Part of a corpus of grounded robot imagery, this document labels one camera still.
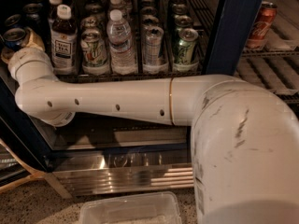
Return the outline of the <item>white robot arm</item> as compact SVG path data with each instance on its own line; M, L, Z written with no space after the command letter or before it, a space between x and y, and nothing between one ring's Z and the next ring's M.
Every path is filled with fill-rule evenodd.
M275 94L225 75L65 83L30 47L8 70L18 108L52 126L78 112L190 126L198 224L299 224L299 121Z

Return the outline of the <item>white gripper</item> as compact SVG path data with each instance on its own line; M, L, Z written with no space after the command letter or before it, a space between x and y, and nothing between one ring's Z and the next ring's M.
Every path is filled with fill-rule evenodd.
M25 27L25 38L15 52L7 47L1 50L1 60L8 63L11 76L20 86L48 84L58 81L49 56L44 52L42 38L30 27Z

